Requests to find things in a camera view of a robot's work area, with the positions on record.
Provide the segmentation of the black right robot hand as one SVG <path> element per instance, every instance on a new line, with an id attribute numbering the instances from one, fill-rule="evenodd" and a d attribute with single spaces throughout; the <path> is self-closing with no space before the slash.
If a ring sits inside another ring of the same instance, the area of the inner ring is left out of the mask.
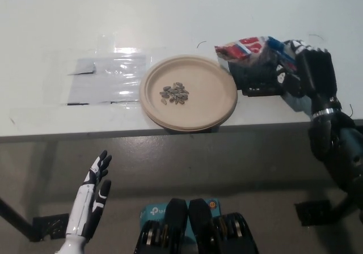
<path id="1" fill-rule="evenodd" d="M 296 112 L 312 119 L 341 112 L 331 54 L 302 40 L 277 42 L 277 83 L 283 98 Z"/>

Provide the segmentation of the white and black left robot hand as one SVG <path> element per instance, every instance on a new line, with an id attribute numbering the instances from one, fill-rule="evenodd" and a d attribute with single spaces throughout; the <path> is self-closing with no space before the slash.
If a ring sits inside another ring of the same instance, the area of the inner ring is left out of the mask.
<path id="1" fill-rule="evenodd" d="M 93 162 L 86 173 L 86 177 L 77 191 L 76 198 L 70 213 L 66 235 L 85 235 L 86 223 L 93 208 L 96 187 L 102 178 L 108 174 L 108 166 L 112 156 L 104 150 Z"/>

